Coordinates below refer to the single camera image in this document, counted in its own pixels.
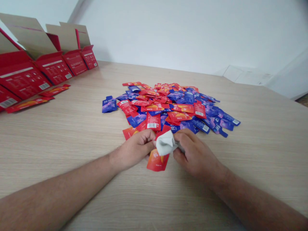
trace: red box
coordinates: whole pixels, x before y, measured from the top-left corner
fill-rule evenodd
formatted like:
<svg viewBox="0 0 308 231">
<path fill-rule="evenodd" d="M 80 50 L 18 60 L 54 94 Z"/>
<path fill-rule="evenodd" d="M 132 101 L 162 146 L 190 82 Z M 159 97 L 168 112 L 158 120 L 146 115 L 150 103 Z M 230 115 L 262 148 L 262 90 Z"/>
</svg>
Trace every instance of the red box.
<svg viewBox="0 0 308 231">
<path fill-rule="evenodd" d="M 46 24 L 46 28 L 48 33 L 58 36 L 61 49 L 65 52 L 63 55 L 64 60 L 73 74 L 79 75 L 88 70 L 83 58 L 81 57 L 81 49 L 78 48 L 75 30 L 50 24 Z"/>
<path fill-rule="evenodd" d="M 35 18 L 0 13 L 0 19 L 24 46 L 41 72 L 54 84 L 60 84 L 73 75 L 66 65 L 59 38 L 44 31 Z"/>
<path fill-rule="evenodd" d="M 0 112 L 20 101 L 20 98 L 0 85 Z"/>
<path fill-rule="evenodd" d="M 65 22 L 60 22 L 60 25 L 66 30 L 71 31 L 71 33 L 75 31 L 78 48 L 82 49 L 81 56 L 85 61 L 88 69 L 90 70 L 98 66 L 95 55 L 92 50 L 94 45 L 91 45 L 87 27 L 84 25 L 71 24 Z"/>
</svg>

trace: table surface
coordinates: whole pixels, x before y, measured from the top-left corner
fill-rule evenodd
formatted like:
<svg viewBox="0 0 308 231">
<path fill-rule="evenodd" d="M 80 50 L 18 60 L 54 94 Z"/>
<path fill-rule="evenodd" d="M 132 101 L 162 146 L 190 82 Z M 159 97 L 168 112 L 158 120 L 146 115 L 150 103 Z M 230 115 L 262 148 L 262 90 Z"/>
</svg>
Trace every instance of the table surface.
<svg viewBox="0 0 308 231">
<path fill-rule="evenodd" d="M 197 136 L 218 159 L 248 182 L 308 215 L 308 108 L 262 86 L 224 77 L 99 62 L 67 81 L 56 99 L 16 114 L 0 113 L 0 197 L 109 153 L 125 139 L 121 110 L 102 114 L 102 100 L 127 90 L 177 82 L 213 96 L 242 123 L 227 138 Z M 143 160 L 116 176 L 64 229 L 239 230 L 239 220 L 206 186 L 171 157 L 166 171 Z"/>
</svg>

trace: white wall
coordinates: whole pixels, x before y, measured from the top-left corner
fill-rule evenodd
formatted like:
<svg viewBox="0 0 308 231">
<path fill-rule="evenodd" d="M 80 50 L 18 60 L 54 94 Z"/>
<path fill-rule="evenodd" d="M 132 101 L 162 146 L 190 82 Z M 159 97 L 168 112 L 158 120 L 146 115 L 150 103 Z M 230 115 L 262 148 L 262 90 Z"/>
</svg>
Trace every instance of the white wall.
<svg viewBox="0 0 308 231">
<path fill-rule="evenodd" d="M 86 0 L 98 60 L 222 75 L 276 74 L 308 48 L 305 0 Z"/>
<path fill-rule="evenodd" d="M 1 1 L 0 12 L 37 18 L 46 30 L 46 23 L 60 25 L 60 21 L 67 22 L 77 3 L 78 0 L 3 0 Z M 0 27 L 17 41 L 1 21 Z"/>
</svg>

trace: red packaging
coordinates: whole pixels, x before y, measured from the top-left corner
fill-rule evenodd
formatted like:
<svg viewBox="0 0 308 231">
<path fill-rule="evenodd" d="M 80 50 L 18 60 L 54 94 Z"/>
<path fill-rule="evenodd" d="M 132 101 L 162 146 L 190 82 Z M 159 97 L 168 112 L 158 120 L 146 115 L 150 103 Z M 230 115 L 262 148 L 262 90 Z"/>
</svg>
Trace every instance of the red packaging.
<svg viewBox="0 0 308 231">
<path fill-rule="evenodd" d="M 150 104 L 152 104 L 152 102 L 150 101 L 142 101 L 142 100 L 132 100 L 129 102 L 129 104 L 131 105 L 137 105 L 137 106 L 149 106 Z"/>
<path fill-rule="evenodd" d="M 138 131 L 143 131 L 147 129 L 147 120 L 143 121 L 141 124 L 139 124 L 138 127 L 136 127 Z"/>
<path fill-rule="evenodd" d="M 136 99 L 143 100 L 143 101 L 148 101 L 149 97 L 146 96 L 146 95 L 139 95 L 139 96 L 136 97 Z"/>
<path fill-rule="evenodd" d="M 141 86 L 144 87 L 145 89 L 153 90 L 153 88 L 151 88 L 149 85 L 145 83 L 141 84 Z"/>
<path fill-rule="evenodd" d="M 117 105 L 123 110 L 125 115 L 131 115 L 133 117 L 139 115 L 137 112 L 138 108 L 134 105 L 130 105 L 128 100 L 122 100 L 118 102 Z"/>
<path fill-rule="evenodd" d="M 0 85 L 0 111 L 10 107 L 21 99 Z"/>
<path fill-rule="evenodd" d="M 123 134 L 126 140 L 131 138 L 134 134 L 136 134 L 138 130 L 136 128 L 130 127 L 123 130 Z"/>
<path fill-rule="evenodd" d="M 193 105 L 195 107 L 194 115 L 198 118 L 206 119 L 205 106 L 198 100 L 197 103 L 194 103 Z"/>
<path fill-rule="evenodd" d="M 25 109 L 27 107 L 31 107 L 31 106 L 34 106 L 34 105 L 37 105 L 37 104 L 48 102 L 49 100 L 52 100 L 52 99 L 54 99 L 54 97 L 41 97 L 41 98 L 37 98 L 37 99 L 31 100 L 31 101 L 28 101 L 26 103 L 22 103 L 22 104 L 19 104 L 19 105 L 16 105 L 16 106 L 8 107 L 5 110 L 8 113 L 13 113 L 13 112 L 17 112 L 17 111 L 20 111 L 22 109 Z"/>
<path fill-rule="evenodd" d="M 194 108 L 193 108 L 193 105 L 191 104 L 173 104 L 172 110 L 194 113 Z"/>
<path fill-rule="evenodd" d="M 180 126 L 181 125 L 180 121 L 172 121 L 169 116 L 166 118 L 166 122 L 168 122 L 171 125 L 175 125 L 175 126 Z"/>
<path fill-rule="evenodd" d="M 43 93 L 40 93 L 39 95 L 40 96 L 46 96 L 46 97 L 52 97 L 54 95 L 57 95 L 57 94 L 65 91 L 65 90 L 67 90 L 69 87 L 70 87 L 70 85 L 64 84 L 62 87 L 60 87 L 60 86 L 59 87 L 55 87 L 55 88 L 53 88 L 51 90 L 48 90 L 48 91 L 43 92 Z"/>
<path fill-rule="evenodd" d="M 127 82 L 127 83 L 122 83 L 123 86 L 137 86 L 141 85 L 141 82 Z"/>
<path fill-rule="evenodd" d="M 160 135 L 168 132 L 169 130 L 171 130 L 171 127 L 164 126 L 163 130 L 156 134 L 155 140 L 157 140 L 157 138 Z M 147 169 L 155 171 L 155 172 L 165 171 L 168 159 L 169 159 L 169 154 L 165 156 L 160 156 L 157 152 L 157 149 L 154 149 L 150 153 L 150 158 L 148 161 Z"/>
<path fill-rule="evenodd" d="M 147 129 L 150 128 L 153 131 L 161 130 L 160 114 L 151 116 L 150 113 L 147 113 L 147 119 L 145 121 L 147 122 Z"/>
<path fill-rule="evenodd" d="M 191 120 L 192 118 L 185 112 L 167 112 L 172 121 Z"/>
</svg>

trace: open box flap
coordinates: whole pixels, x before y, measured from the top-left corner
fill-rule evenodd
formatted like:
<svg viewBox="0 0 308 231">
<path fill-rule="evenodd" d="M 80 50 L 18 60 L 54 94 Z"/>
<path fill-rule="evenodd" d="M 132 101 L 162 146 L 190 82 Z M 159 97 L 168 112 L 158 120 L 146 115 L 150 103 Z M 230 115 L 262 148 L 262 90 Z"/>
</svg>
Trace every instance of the open box flap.
<svg viewBox="0 0 308 231">
<path fill-rule="evenodd" d="M 0 19 L 33 57 L 57 52 L 37 19 L 3 13 Z"/>
<path fill-rule="evenodd" d="M 55 34 L 59 37 L 61 49 L 64 52 L 77 50 L 78 43 L 76 38 L 76 32 L 73 28 L 63 28 L 61 26 L 46 24 L 47 32 Z"/>
<path fill-rule="evenodd" d="M 77 29 L 77 36 L 79 37 L 80 48 L 84 48 L 85 46 L 91 45 L 89 34 L 87 31 L 87 27 L 84 25 L 72 24 L 60 22 L 61 27 L 67 29 Z"/>
</svg>

